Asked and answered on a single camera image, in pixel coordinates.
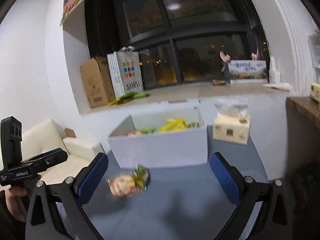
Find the person's left hand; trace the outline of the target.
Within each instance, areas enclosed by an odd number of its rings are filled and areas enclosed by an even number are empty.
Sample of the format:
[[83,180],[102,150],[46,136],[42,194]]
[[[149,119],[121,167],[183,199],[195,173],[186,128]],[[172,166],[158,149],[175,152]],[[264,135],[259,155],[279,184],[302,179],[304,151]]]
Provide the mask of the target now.
[[26,215],[24,215],[20,209],[17,199],[27,196],[27,189],[19,186],[12,186],[5,190],[5,201],[8,211],[19,222],[25,223]]

